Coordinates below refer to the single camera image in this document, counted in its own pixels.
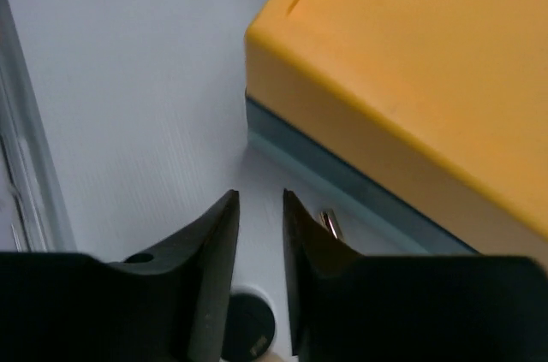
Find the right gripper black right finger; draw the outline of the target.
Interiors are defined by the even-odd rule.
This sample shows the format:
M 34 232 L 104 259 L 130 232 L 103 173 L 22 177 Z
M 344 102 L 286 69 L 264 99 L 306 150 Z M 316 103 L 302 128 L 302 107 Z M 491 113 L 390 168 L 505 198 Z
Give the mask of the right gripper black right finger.
M 544 361 L 547 274 L 520 256 L 368 256 L 283 194 L 300 361 Z

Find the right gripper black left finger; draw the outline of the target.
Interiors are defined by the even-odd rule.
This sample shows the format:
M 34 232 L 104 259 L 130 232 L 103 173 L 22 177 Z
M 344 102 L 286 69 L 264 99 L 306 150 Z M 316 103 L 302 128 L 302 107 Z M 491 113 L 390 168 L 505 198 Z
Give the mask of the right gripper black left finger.
M 218 361 L 239 194 L 122 262 L 83 253 L 1 256 L 4 361 Z

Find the black round jar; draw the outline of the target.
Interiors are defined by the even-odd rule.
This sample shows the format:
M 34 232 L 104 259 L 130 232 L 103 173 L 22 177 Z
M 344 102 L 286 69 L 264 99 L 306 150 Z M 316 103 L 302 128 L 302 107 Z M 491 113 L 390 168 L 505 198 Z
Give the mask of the black round jar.
M 230 295 L 222 360 L 256 361 L 270 349 L 275 334 L 276 319 L 263 298 L 251 292 Z

